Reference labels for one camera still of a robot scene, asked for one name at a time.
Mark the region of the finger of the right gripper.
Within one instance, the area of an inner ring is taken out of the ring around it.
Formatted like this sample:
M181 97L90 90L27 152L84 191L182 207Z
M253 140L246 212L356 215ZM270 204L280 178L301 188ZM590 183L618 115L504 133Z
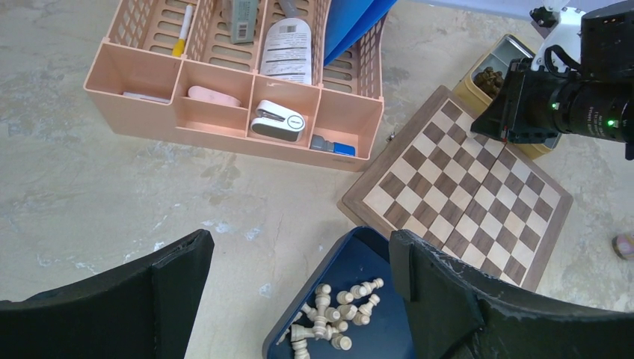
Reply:
M470 131L496 141L515 144L515 110L518 98L518 60L511 60L500 92L471 124Z

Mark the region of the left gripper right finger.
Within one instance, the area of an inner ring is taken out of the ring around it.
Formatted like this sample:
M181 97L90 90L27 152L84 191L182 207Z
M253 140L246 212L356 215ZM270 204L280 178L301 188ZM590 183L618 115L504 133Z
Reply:
M418 358L631 358L633 315L549 298L456 259L409 230L390 266Z

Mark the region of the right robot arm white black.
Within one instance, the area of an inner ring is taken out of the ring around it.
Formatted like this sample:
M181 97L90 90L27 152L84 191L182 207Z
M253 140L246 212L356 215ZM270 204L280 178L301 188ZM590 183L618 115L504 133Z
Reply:
M511 61L471 132L512 144L599 138L623 143L633 160L633 2L585 12L544 1L530 17L548 35L533 58Z

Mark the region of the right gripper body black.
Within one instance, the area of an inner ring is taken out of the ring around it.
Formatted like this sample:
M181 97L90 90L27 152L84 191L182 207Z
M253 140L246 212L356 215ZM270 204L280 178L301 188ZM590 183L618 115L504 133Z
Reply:
M511 61L505 79L505 141L512 144L542 144L549 138L568 134L563 114L566 102L562 88L569 70L557 67L531 68L529 58Z

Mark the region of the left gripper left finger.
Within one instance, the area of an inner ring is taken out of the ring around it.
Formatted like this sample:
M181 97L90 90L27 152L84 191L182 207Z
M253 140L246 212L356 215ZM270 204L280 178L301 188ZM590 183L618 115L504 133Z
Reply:
M215 243L193 233L75 283L1 302L3 358L183 358Z

